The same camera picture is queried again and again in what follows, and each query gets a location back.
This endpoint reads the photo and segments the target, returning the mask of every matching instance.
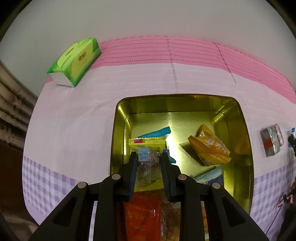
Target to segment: barcode label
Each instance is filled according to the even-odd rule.
[[[139,147],[139,161],[150,161],[149,148],[147,146]]]

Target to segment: dark floor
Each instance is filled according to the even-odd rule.
[[[0,210],[20,241],[37,228],[28,213],[22,192],[22,151],[0,141]]]

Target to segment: metal tray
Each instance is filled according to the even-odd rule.
[[[230,150],[223,165],[225,189],[250,212],[254,188],[253,157],[246,122],[239,103],[231,97],[193,94],[137,96],[122,99],[116,107],[110,172],[128,162],[130,138],[170,126],[167,137],[170,156],[182,173],[197,176],[213,167],[203,166],[181,146],[206,124]]]

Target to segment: pink tablecloth border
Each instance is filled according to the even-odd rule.
[[[218,43],[182,37],[145,36],[102,42],[99,46],[102,54],[90,70],[100,66],[152,63],[219,68],[259,82],[296,103],[295,91],[286,77],[254,57]]]

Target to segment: purple checkered pattern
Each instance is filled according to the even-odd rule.
[[[23,158],[22,185],[24,199],[47,216],[77,185],[78,181]]]
[[[295,175],[295,166],[292,164],[255,178],[250,216],[259,226],[270,217],[275,217],[277,204],[289,191]]]

